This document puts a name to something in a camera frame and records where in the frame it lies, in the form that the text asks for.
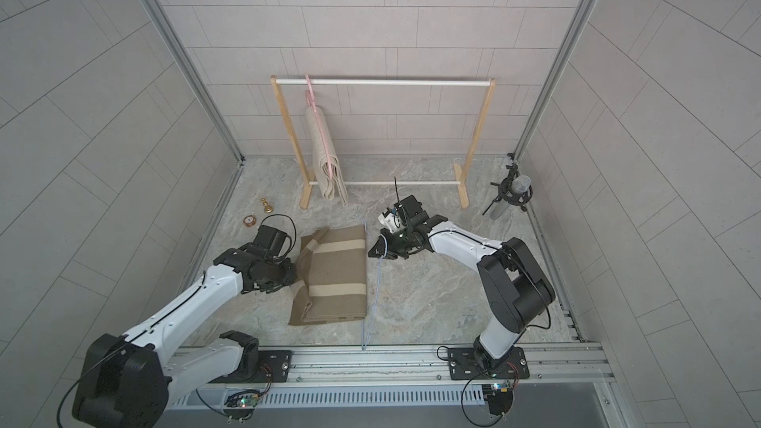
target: wooden leg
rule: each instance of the wooden leg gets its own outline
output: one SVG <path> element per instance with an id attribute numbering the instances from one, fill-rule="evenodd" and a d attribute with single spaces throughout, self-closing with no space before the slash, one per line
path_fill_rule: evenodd
<path id="1" fill-rule="evenodd" d="M 452 167 L 454 167 L 454 178 L 460 181 L 460 185 L 457 186 L 457 193 L 460 195 L 460 206 L 462 208 L 467 208 L 468 205 L 470 205 L 470 202 L 468 201 L 468 190 L 465 188 L 465 182 L 460 180 L 463 176 L 463 168 L 460 166 L 459 162 L 455 162 Z"/>
<path id="2" fill-rule="evenodd" d="M 309 169 L 309 180 L 314 179 L 314 170 Z M 307 209 L 309 206 L 309 199 L 312 196 L 312 185 L 309 183 L 309 181 L 304 182 L 304 188 L 301 189 L 301 200 L 299 201 L 298 205 L 303 208 L 304 210 Z"/>

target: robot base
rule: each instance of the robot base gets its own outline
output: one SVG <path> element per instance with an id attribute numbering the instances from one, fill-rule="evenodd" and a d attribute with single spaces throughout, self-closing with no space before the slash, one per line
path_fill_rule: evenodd
<path id="1" fill-rule="evenodd" d="M 518 369 L 518 378 L 528 378 L 528 366 L 524 351 L 520 347 L 513 347 L 508 355 L 494 362 L 495 367 L 499 367 L 496 372 L 483 372 L 473 354 L 473 348 L 450 348 L 447 351 L 449 360 L 449 375 L 452 380 L 515 380 L 515 371 L 508 364 L 511 363 Z"/>

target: folded cloth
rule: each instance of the folded cloth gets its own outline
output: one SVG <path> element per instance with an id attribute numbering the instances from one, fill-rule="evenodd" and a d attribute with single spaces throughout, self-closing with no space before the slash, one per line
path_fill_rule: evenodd
<path id="1" fill-rule="evenodd" d="M 309 127 L 309 136 L 312 139 L 312 167 L 314 168 L 314 176 L 317 178 L 319 191 L 322 193 L 323 197 L 332 200 L 333 197 L 336 196 L 336 193 L 338 193 L 338 196 L 341 197 L 343 203 L 346 204 L 346 185 L 343 183 L 341 168 L 338 166 L 336 149 L 333 148 L 333 141 L 330 139 L 330 131 L 325 122 L 325 115 L 319 106 L 316 106 L 315 109 L 317 110 L 317 117 L 315 117 L 314 110 L 311 106 L 304 112 L 304 116 L 307 118 L 307 126 Z M 325 137 L 324 142 L 320 129 Z M 325 144 L 327 144 L 329 154 L 325 153 Z M 332 180 L 329 180 L 330 171 L 328 170 L 328 162 L 330 162 L 333 167 Z"/>
<path id="2" fill-rule="evenodd" d="M 367 253 L 363 225 L 319 229 L 301 238 L 289 325 L 364 319 Z"/>

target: mounting plate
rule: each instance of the mounting plate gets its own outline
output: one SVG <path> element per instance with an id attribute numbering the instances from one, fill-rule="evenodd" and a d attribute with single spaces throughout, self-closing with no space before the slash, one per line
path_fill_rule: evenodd
<path id="1" fill-rule="evenodd" d="M 498 362 L 499 370 L 488 374 L 480 374 L 481 368 L 473 358 L 472 347 L 452 347 L 447 351 L 447 358 L 449 359 L 449 376 L 452 380 L 470 380 L 475 376 L 475 380 L 497 379 L 511 381 L 515 379 L 515 372 L 508 362 L 518 369 L 519 378 L 530 377 L 528 365 L 526 364 L 526 356 L 520 347 L 513 347 L 510 353 Z"/>
<path id="2" fill-rule="evenodd" d="M 272 369 L 272 381 L 282 383 L 288 381 L 288 373 L 291 370 L 290 350 L 260 350 L 259 363 L 265 363 Z M 227 377 L 217 377 L 209 383 L 266 383 L 266 375 L 263 370 L 256 373 L 251 380 L 228 380 Z"/>

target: blue cable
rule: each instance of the blue cable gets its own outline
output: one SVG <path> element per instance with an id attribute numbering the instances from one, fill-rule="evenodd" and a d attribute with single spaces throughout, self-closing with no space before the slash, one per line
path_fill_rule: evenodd
<path id="1" fill-rule="evenodd" d="M 362 319 L 362 350 L 365 350 L 367 346 L 370 344 L 370 337 L 372 336 L 372 333 L 370 332 L 370 327 L 373 323 L 373 315 L 375 315 L 375 306 L 378 303 L 378 292 L 381 290 L 381 263 L 383 262 L 383 259 L 386 257 L 386 254 L 388 254 L 388 241 L 386 240 L 386 237 L 381 235 L 381 238 L 383 239 L 385 243 L 385 250 L 383 252 L 383 256 L 380 257 L 380 260 L 378 261 L 378 284 L 375 287 L 375 302 L 373 302 L 373 309 L 370 311 L 370 318 L 367 320 L 367 342 L 365 342 L 365 319 Z"/>

